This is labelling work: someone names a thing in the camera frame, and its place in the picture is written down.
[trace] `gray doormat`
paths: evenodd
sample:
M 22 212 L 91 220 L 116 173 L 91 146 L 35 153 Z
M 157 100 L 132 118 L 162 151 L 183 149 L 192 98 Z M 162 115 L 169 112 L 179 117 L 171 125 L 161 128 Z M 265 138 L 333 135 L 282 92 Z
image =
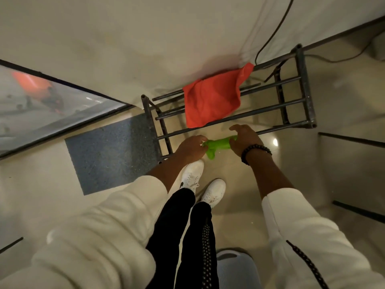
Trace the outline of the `gray doormat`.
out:
M 145 114 L 65 139 L 83 194 L 133 182 L 157 165 Z

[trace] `black bracelet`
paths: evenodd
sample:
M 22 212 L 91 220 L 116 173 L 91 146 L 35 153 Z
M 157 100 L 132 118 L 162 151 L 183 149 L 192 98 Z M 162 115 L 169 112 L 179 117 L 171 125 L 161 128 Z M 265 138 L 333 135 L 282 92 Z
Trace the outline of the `black bracelet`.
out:
M 258 144 L 254 144 L 254 145 L 250 145 L 248 146 L 245 150 L 243 150 L 242 152 L 242 155 L 241 155 L 241 159 L 242 159 L 242 162 L 246 165 L 249 165 L 247 160 L 246 160 L 246 154 L 252 150 L 252 149 L 261 149 L 263 151 L 266 151 L 267 153 L 269 153 L 270 155 L 272 155 L 272 152 L 270 151 L 269 148 L 263 146 L 263 145 L 258 145 Z

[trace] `drying rack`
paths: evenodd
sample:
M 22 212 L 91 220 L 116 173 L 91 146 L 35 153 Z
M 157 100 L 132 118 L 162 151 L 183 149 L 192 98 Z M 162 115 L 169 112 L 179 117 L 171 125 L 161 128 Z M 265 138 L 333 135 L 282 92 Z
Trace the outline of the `drying rack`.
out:
M 295 59 L 296 68 L 297 68 L 297 76 L 281 80 L 281 75 L 280 75 L 281 67 L 290 58 Z M 253 72 L 267 68 L 267 67 L 270 67 L 270 66 L 275 65 L 275 64 L 278 64 L 278 65 L 275 67 L 272 74 L 266 79 L 266 81 L 267 81 L 268 79 L 270 79 L 270 77 L 274 76 L 274 82 L 273 83 L 266 84 L 263 86 L 260 86 L 261 83 L 257 83 L 257 84 L 253 84 L 250 86 L 242 87 L 239 90 L 241 92 L 241 96 L 244 96 L 244 95 L 249 95 L 251 93 L 255 93 L 255 92 L 258 92 L 261 90 L 275 87 L 277 90 L 277 96 L 278 96 L 278 102 L 279 102 L 278 104 L 274 104 L 272 106 L 267 106 L 267 107 L 262 107 L 260 109 L 254 109 L 252 111 L 243 112 L 241 114 L 237 114 L 237 115 L 233 115 L 233 116 L 228 116 L 228 117 L 225 117 L 223 119 L 209 122 L 208 124 L 206 124 L 203 127 L 208 127 L 208 126 L 219 124 L 221 122 L 232 121 L 235 119 L 253 116 L 256 114 L 261 114 L 264 112 L 273 111 L 273 110 L 277 110 L 277 109 L 280 109 L 280 111 L 281 111 L 282 125 L 274 126 L 272 128 L 266 129 L 266 130 L 258 131 L 258 132 L 256 132 L 258 135 L 266 134 L 269 132 L 278 131 L 278 130 L 282 130 L 282 129 L 287 129 L 287 128 L 294 128 L 294 127 L 295 128 L 307 128 L 307 129 L 317 127 L 313 102 L 311 100 L 311 95 L 310 95 L 309 79 L 308 79 L 308 74 L 306 71 L 305 56 L 303 54 L 302 45 L 298 44 L 295 48 L 292 49 L 292 51 L 290 53 L 288 53 L 284 56 L 281 56 L 281 57 L 273 59 L 271 61 L 256 65 L 253 69 Z M 295 81 L 298 81 L 300 83 L 302 97 L 299 99 L 291 100 L 291 101 L 285 101 L 282 85 L 286 84 L 286 83 L 290 83 L 290 82 L 295 82 Z M 173 97 L 170 98 L 169 100 L 163 101 L 159 104 L 153 103 L 153 101 L 159 101 L 161 99 L 168 98 L 171 96 L 173 96 Z M 152 140 L 154 143 L 155 152 L 157 154 L 157 160 L 159 163 L 161 163 L 162 160 L 168 158 L 169 156 L 171 156 L 171 154 L 173 154 L 173 150 L 172 150 L 170 139 L 169 139 L 170 137 L 203 128 L 203 127 L 186 128 L 186 129 L 174 131 L 171 133 L 167 132 L 166 124 L 164 123 L 164 119 L 171 117 L 171 116 L 176 116 L 178 114 L 183 114 L 185 112 L 185 109 L 184 109 L 184 106 L 179 106 L 179 107 L 176 107 L 174 109 L 170 109 L 168 111 L 161 111 L 160 107 L 183 99 L 184 94 L 183 94 L 182 89 L 174 91 L 174 92 L 170 92 L 168 94 L 164 94 L 164 95 L 161 95 L 158 97 L 155 97 L 152 99 L 152 101 L 146 95 L 142 95 L 141 98 L 142 98 L 144 112 L 146 114 L 148 126 L 150 128 Z M 306 116 L 305 120 L 298 121 L 298 122 L 290 122 L 289 121 L 286 107 L 293 105 L 293 104 L 303 104 L 303 108 L 305 110 L 305 116 Z M 155 118 L 155 120 L 160 122 L 161 129 L 163 132 L 163 135 L 161 135 L 161 136 L 157 135 L 157 132 L 155 129 L 154 119 L 152 118 L 152 114 L 151 114 L 152 109 L 155 109 L 155 111 L 157 113 L 157 117 Z M 166 154 L 166 155 L 162 154 L 161 146 L 159 143 L 159 141 L 162 139 L 164 139 L 166 141 L 166 147 L 167 147 L 169 154 Z

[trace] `glass panel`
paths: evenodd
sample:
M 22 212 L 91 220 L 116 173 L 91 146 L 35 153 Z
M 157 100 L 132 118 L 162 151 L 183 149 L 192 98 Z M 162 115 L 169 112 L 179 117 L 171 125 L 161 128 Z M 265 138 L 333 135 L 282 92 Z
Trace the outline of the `glass panel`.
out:
M 0 66 L 0 154 L 124 105 Z

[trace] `person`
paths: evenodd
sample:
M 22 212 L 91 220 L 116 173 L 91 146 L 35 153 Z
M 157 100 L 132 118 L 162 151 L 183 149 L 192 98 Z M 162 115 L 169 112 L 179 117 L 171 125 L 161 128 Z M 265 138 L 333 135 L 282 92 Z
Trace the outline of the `person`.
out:
M 385 288 L 384 278 L 371 270 L 337 225 L 294 189 L 257 134 L 247 125 L 230 130 L 238 133 L 231 149 L 250 165 L 257 180 L 277 288 Z M 0 287 L 218 288 L 211 208 L 226 185 L 214 180 L 195 204 L 203 172 L 200 159 L 206 151 L 203 140 L 189 137 L 148 175 L 51 231 L 31 266 L 6 277 Z M 186 165 L 180 189 L 166 201 Z

